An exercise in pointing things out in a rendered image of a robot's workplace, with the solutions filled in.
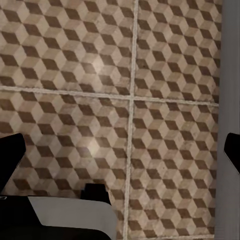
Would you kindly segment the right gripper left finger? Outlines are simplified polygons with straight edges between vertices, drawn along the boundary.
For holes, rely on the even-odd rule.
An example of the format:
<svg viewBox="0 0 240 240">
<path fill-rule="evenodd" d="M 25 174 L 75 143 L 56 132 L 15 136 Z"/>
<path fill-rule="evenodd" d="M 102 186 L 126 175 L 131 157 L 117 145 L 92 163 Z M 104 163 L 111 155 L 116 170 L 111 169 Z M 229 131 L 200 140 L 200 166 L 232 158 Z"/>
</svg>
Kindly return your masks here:
<svg viewBox="0 0 240 240">
<path fill-rule="evenodd" d="M 0 193 L 26 152 L 21 133 L 0 138 Z"/>
</svg>

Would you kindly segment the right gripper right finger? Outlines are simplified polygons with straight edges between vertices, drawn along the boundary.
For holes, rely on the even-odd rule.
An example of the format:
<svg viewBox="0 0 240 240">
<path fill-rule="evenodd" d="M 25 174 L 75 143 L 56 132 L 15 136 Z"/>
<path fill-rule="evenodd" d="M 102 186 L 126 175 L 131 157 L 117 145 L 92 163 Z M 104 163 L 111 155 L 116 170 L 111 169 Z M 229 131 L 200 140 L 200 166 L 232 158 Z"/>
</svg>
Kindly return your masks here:
<svg viewBox="0 0 240 240">
<path fill-rule="evenodd" d="M 227 135 L 224 151 L 240 173 L 240 135 L 229 133 Z"/>
</svg>

